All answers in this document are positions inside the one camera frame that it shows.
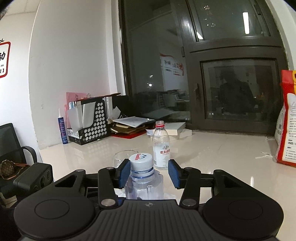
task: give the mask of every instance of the packaging bag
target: packaging bag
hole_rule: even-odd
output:
[[[296,167],[296,71],[282,70],[284,106],[276,124],[275,139],[279,144],[276,160]]]

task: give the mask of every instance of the perforated file organizer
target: perforated file organizer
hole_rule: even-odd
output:
[[[95,97],[90,99],[84,99],[77,102],[79,105],[95,102],[94,108],[94,121],[91,126],[82,128],[77,132],[73,132],[71,128],[68,128],[69,140],[79,145],[84,145],[97,141],[99,139],[110,136],[110,129],[107,125],[107,111],[105,99],[101,97]]]

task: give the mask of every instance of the window pane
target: window pane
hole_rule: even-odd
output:
[[[145,117],[189,121],[189,92],[182,40],[169,0],[125,0],[132,94]]]
[[[199,39],[268,36],[262,18],[259,22],[250,0],[193,1],[201,27],[201,33],[197,33]]]
[[[202,64],[207,118],[276,122],[279,94],[273,60],[223,60]]]

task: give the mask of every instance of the bottle cap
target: bottle cap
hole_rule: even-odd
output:
[[[153,167],[153,158],[149,153],[137,153],[130,156],[132,171],[146,171]]]
[[[163,120],[159,120],[155,122],[155,127],[164,127],[164,126],[165,126],[165,122]]]

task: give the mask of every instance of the brown bag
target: brown bag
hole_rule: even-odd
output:
[[[14,163],[13,161],[10,161],[10,160],[4,160],[0,164],[0,176],[5,180],[12,179],[16,177],[20,173],[20,171],[26,166],[29,166],[29,165]]]

